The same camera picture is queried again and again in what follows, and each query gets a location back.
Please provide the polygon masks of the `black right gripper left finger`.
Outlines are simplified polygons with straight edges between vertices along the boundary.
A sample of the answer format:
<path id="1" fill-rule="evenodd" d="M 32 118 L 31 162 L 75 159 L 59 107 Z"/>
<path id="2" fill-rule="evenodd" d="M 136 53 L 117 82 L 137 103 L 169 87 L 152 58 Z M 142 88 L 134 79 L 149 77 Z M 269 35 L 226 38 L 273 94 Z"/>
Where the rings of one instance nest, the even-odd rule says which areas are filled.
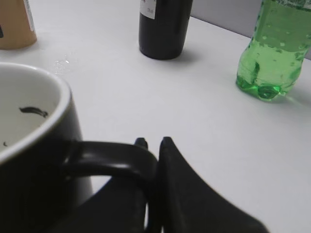
<path id="1" fill-rule="evenodd" d="M 71 178 L 110 176 L 85 203 L 52 227 L 54 233 L 144 233 L 149 203 L 149 151 L 144 138 L 132 145 L 77 142 L 63 169 Z"/>

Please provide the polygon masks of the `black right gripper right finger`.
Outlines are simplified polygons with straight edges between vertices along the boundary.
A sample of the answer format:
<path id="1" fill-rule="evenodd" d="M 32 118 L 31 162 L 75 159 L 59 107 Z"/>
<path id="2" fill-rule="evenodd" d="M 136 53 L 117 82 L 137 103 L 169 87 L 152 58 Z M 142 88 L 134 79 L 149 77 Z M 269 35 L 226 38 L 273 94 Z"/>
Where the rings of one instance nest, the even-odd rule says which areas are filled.
<path id="1" fill-rule="evenodd" d="M 155 177 L 154 207 L 159 224 L 149 233 L 266 233 L 255 217 L 230 203 L 189 165 L 170 137 L 162 139 Z"/>

